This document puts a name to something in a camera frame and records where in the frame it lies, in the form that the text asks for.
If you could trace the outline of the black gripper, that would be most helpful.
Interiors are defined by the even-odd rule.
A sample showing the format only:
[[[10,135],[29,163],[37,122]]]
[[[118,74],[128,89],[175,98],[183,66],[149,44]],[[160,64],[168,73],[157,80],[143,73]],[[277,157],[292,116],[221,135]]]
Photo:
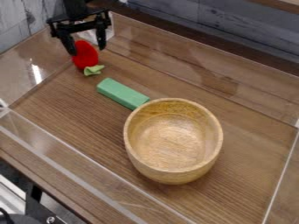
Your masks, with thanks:
[[[66,30],[68,34],[60,35],[60,42],[62,43],[69,55],[74,56],[77,53],[73,37],[69,35],[74,32],[94,30],[98,50],[105,49],[105,29],[112,25],[108,13],[109,9],[88,8],[86,14],[82,16],[70,18],[66,14],[60,14],[58,16],[46,19],[46,24],[50,27],[50,35],[53,37],[58,37],[58,29]]]

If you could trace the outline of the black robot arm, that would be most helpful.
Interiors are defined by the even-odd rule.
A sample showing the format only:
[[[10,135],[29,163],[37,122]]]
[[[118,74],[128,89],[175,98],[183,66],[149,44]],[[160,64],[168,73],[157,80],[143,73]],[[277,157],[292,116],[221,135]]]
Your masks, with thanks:
[[[112,25],[109,9],[88,7],[85,0],[61,0],[65,12],[46,19],[50,36],[57,38],[70,56],[77,55],[72,33],[96,31],[97,48],[106,46],[106,28]]]

